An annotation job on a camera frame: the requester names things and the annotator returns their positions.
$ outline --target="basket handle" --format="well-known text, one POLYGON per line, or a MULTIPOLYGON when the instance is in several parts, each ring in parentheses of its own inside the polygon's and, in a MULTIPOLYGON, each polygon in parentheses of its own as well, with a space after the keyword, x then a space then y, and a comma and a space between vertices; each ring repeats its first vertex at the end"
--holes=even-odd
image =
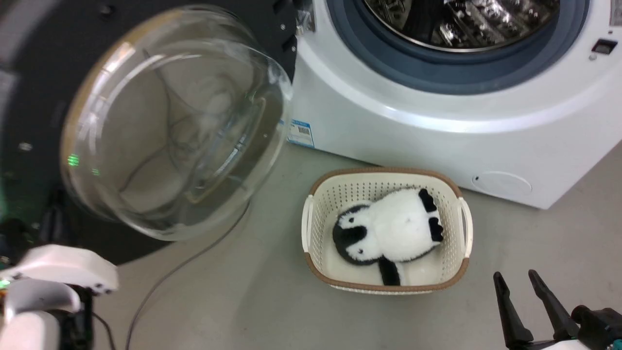
POLYGON ((311 218, 313 216, 313 196, 309 195, 302 208, 302 250, 309 253, 311 244, 311 218))
POLYGON ((460 201, 460 207, 462 209, 462 217, 466 222, 465 233, 465 258, 471 256, 471 250, 473 249, 473 218, 471 217, 471 209, 469 209, 467 202, 464 198, 458 198, 460 201))

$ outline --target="beige basket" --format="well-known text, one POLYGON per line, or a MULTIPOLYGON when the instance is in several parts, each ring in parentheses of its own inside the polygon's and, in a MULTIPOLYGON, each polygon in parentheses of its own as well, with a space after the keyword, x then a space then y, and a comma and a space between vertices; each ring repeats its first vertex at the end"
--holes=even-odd
POLYGON ((379 295, 430 293, 454 285, 467 270, 473 246, 473 221, 458 186, 431 171, 366 168, 334 171, 311 189, 302 213, 302 248, 309 268, 321 281, 341 290, 379 295), (365 283, 377 267, 347 264, 337 257, 332 229, 344 210, 377 201, 402 188, 425 188, 439 208, 445 240, 424 258, 405 263, 407 284, 365 283))

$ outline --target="green light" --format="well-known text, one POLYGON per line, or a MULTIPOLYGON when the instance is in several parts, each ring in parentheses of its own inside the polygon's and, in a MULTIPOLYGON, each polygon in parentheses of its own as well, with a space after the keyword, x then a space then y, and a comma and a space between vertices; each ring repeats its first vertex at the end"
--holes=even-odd
POLYGON ((77 154, 72 153, 72 155, 67 157, 67 163, 69 163, 69 166, 78 166, 80 165, 80 157, 77 154))

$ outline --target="stuffed animal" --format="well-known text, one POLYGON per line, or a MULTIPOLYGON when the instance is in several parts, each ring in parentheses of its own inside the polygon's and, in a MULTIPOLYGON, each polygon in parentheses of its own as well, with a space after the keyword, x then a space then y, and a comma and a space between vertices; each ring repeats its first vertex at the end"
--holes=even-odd
POLYGON ((403 189, 352 207, 333 227, 337 252, 355 265, 378 263, 385 285, 401 285, 396 263, 410 262, 443 242, 443 227, 426 189, 403 189))

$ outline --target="open transparent door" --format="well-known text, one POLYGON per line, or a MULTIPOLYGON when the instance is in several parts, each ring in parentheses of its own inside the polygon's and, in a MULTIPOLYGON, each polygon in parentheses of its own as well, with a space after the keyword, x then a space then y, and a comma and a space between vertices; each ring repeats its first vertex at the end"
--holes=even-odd
POLYGON ((143 22, 72 103, 63 181, 95 215, 162 240, 216 227, 267 176, 287 136, 287 74, 217 7, 143 22))

